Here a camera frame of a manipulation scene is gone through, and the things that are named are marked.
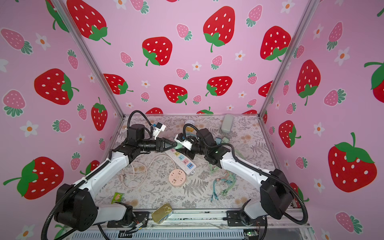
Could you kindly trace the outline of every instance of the pink wallpaper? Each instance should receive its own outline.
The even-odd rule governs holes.
[[[125,113],[256,113],[307,2],[67,0],[67,7]]]
[[[383,7],[322,1],[267,109],[270,138],[317,239],[382,232]]]
[[[0,29],[1,238],[37,240],[57,188],[102,161],[119,118],[49,2],[6,1]]]

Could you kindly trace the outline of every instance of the small white object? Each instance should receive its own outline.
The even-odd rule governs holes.
[[[181,169],[175,169],[169,174],[169,182],[174,187],[181,187],[187,179],[185,172]]]

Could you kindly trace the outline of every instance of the strawberry wallpaper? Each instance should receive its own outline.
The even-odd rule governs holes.
[[[307,2],[66,5],[126,114],[222,114],[260,111]]]
[[[6,1],[0,33],[2,239],[37,240],[57,188],[102,161],[120,118],[50,1]]]
[[[324,0],[264,117],[317,239],[379,239],[384,5]]]

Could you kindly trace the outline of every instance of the white flower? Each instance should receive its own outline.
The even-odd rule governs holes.
[[[76,140],[78,141],[77,144],[82,144],[82,143],[85,143],[84,142],[84,138],[85,136],[81,135],[81,133],[79,133],[79,136],[76,138]]]
[[[40,36],[40,34],[36,33],[36,37],[37,39],[35,42],[41,45],[44,50],[51,47],[51,45],[47,42],[46,36]]]
[[[148,88],[148,86],[150,86],[148,81],[141,81],[141,85],[144,86],[145,88]]]
[[[283,12],[289,13],[291,11],[291,7],[295,5],[295,3],[292,2],[292,0],[282,2],[281,4],[283,5],[283,8],[281,9],[280,13],[283,13]]]
[[[243,57],[245,56],[245,53],[243,53],[243,50],[240,50],[240,52],[235,53],[235,56],[236,56],[235,60],[240,60],[240,61],[242,61],[242,60],[243,60]]]
[[[244,98],[246,95],[246,93],[244,93],[244,91],[242,91],[241,93],[239,93],[239,98]]]
[[[323,229],[321,229],[321,238],[324,239],[324,240],[332,240],[330,237],[329,237],[329,232],[328,231],[324,231]]]
[[[313,39],[315,39],[315,38],[320,38],[320,33],[321,33],[321,31],[323,30],[323,26],[321,26],[320,25],[320,23],[319,23],[319,26],[317,26],[317,28],[313,31]]]
[[[195,70],[200,71],[201,64],[199,64],[199,62],[196,62],[195,64],[192,64],[192,67],[194,71]]]
[[[284,161],[284,166],[288,169],[288,167],[290,166],[289,163],[288,163],[288,160]]]
[[[28,137],[29,135],[37,135],[36,129],[39,127],[39,125],[35,124],[33,125],[31,121],[26,122],[26,126],[21,126],[20,129],[25,131],[24,135],[25,137]]]
[[[22,233],[17,235],[17,237],[15,239],[17,239],[17,240],[26,240],[27,238],[32,237],[33,236],[33,228],[34,227],[35,227],[34,224],[31,225],[31,226],[24,226]]]
[[[127,3],[127,0],[113,0],[115,3],[116,3],[116,8],[117,9],[124,9],[124,10],[127,10],[125,8],[125,4]]]
[[[313,187],[319,190],[319,192],[321,193],[321,191],[325,189],[324,185],[321,184],[321,179],[317,180],[316,178],[314,178],[313,180],[314,180]]]
[[[350,58],[348,51],[349,47],[347,47],[345,50],[338,51],[338,56],[337,58],[335,58],[335,62],[339,62],[339,66],[341,66],[345,60],[348,60]]]
[[[314,127],[313,134],[317,133],[317,135],[319,135],[319,137],[321,137],[321,133],[324,132],[324,130],[325,130],[325,128],[323,128],[321,126],[321,122],[319,124],[317,124],[317,125],[314,124],[313,127]]]
[[[93,75],[93,73],[91,73],[90,75],[88,75],[88,77],[89,77],[89,81],[90,81],[91,83],[95,83],[95,76]]]
[[[5,60],[5,59],[0,59],[0,71],[2,72],[7,72],[7,70],[5,69],[5,65],[8,64],[8,61]]]

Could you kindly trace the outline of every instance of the red strawberry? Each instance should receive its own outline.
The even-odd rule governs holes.
[[[370,184],[377,169],[369,154],[355,147],[355,133],[351,132],[353,146],[347,142],[336,144],[329,150],[328,164],[336,187],[344,192],[353,192]]]
[[[384,103],[384,63],[369,62],[364,64],[364,67],[370,65],[380,65],[376,71],[373,72],[371,78],[371,84],[373,89],[373,95],[377,100]]]
[[[212,59],[211,68],[213,70],[217,70],[222,63],[223,63],[223,56],[218,55]]]
[[[354,216],[349,216],[346,212],[338,212],[335,214],[335,218],[337,222],[348,232],[353,233],[353,231],[355,231],[357,234],[362,233],[361,229],[363,227],[360,224],[360,221]]]
[[[273,26],[264,35],[260,56],[265,60],[273,60],[283,55],[291,42],[291,35],[279,26]]]
[[[304,53],[304,46],[300,45],[298,48],[296,48],[295,52],[293,53],[294,58],[299,58]]]
[[[94,41],[107,36],[107,23],[103,16],[82,0],[67,0],[67,7],[81,35]]]
[[[184,40],[189,41],[192,39],[192,32],[189,30],[189,28],[184,24],[178,24],[176,26],[177,33],[179,37],[184,38]]]
[[[159,36],[145,39],[142,48],[144,56],[148,58],[145,63],[146,66],[148,66],[148,61],[151,61],[154,65],[160,66],[169,62],[172,53],[172,43],[168,38]]]
[[[306,60],[301,66],[296,83],[296,92],[301,98],[307,98],[304,106],[307,106],[308,96],[315,93],[320,84],[320,80],[321,75],[319,69],[312,60]]]
[[[251,85],[254,85],[257,81],[256,73],[250,73],[248,74],[248,80],[247,82]]]
[[[71,129],[71,124],[65,119],[56,120],[53,122],[52,128],[56,132],[66,132]]]
[[[84,108],[84,105],[82,104],[77,105],[77,111],[79,112],[79,117],[82,120],[87,119],[87,109]]]
[[[343,89],[332,90],[324,98],[324,104],[334,107],[336,104],[341,104],[345,100],[347,93]]]
[[[172,103],[182,103],[185,102],[187,105],[187,102],[185,101],[188,98],[188,92],[185,88],[167,84],[164,86],[164,93],[166,94],[169,101]]]
[[[178,68],[176,69],[176,73],[179,78],[182,78],[184,80],[189,78],[188,73],[184,69]]]
[[[193,104],[195,105],[198,105],[200,102],[201,102],[201,96],[200,95],[196,95],[194,98],[193,98]]]
[[[147,14],[149,12],[149,6],[147,5],[147,2],[143,0],[131,0],[131,4],[135,10],[140,11],[141,14]]]
[[[343,23],[338,22],[333,27],[331,33],[328,36],[328,40],[329,40],[329,42],[327,43],[328,51],[331,51],[336,47],[337,41],[341,38],[342,34],[343,34]]]
[[[149,100],[149,94],[147,92],[143,92],[141,94],[141,100],[147,102]]]
[[[71,160],[71,168],[73,171],[75,171],[79,165],[80,165],[80,153],[78,152],[75,152],[73,155],[72,155],[72,160]]]
[[[31,44],[28,41],[24,41],[24,38],[20,33],[7,28],[1,28],[0,32],[12,48],[20,50],[22,53],[28,55],[33,53]]]
[[[124,78],[120,77],[119,75],[106,73],[104,73],[103,75],[114,94],[120,95],[126,93],[127,91],[133,92],[133,90],[128,90],[127,82],[124,80]]]
[[[25,108],[25,101],[22,94],[17,90],[10,90],[4,97],[3,103],[5,104],[4,111],[11,117],[19,117],[23,114]]]
[[[105,123],[107,122],[108,112],[103,104],[101,104],[100,98],[98,103],[95,103],[91,109],[91,117],[95,128],[101,131]]]
[[[22,176],[7,180],[3,185],[20,179],[17,191],[26,199],[37,199],[56,188],[64,177],[63,169],[52,159],[38,157],[28,163],[22,170]]]
[[[35,79],[35,91],[43,98],[59,105],[68,104],[73,97],[71,80],[60,69],[53,68]]]
[[[100,149],[104,151],[105,150],[105,141],[103,138],[99,139],[99,145],[100,145]]]
[[[253,107],[257,102],[257,99],[252,99],[251,101],[248,102],[247,108]]]
[[[208,110],[201,110],[201,111],[198,111],[196,114],[213,114],[213,112],[211,112],[211,107],[209,107]]]
[[[90,172],[92,172],[94,169],[96,169],[100,165],[100,162],[97,160],[93,160],[90,164],[88,164],[87,168],[85,169],[85,173],[80,171],[83,175],[88,175]]]
[[[266,95],[268,94],[269,92],[269,89],[271,88],[271,85],[272,85],[272,82],[273,81],[270,81],[264,85],[262,85],[260,88],[259,88],[259,95],[263,96],[263,97],[266,97]]]
[[[214,77],[207,82],[207,94],[210,93],[213,96],[221,96],[227,92],[229,87],[232,85],[232,78],[228,76]]]
[[[145,114],[163,114],[160,108],[151,108]]]
[[[296,127],[290,120],[280,124],[279,136],[287,148],[290,148],[295,144],[296,138],[301,138],[301,136],[296,137]]]
[[[242,114],[257,114],[257,111],[256,110],[249,110],[249,111],[246,111],[245,113],[242,113]]]
[[[256,22],[261,18],[262,16],[262,11],[263,11],[263,6],[262,5],[257,5],[254,7],[252,10],[249,11],[248,17],[247,18],[247,26],[249,28],[253,27],[256,25]]]
[[[289,90],[289,81],[285,80],[284,87],[283,87],[283,94],[284,94],[284,96],[287,95],[288,90]]]
[[[120,58],[121,58],[121,61],[124,62],[127,67],[130,67],[130,68],[133,67],[132,58],[128,54],[126,54],[125,52],[121,52]]]
[[[235,11],[229,6],[217,10],[208,18],[203,27],[205,40],[213,45],[220,47],[228,43],[235,31]]]

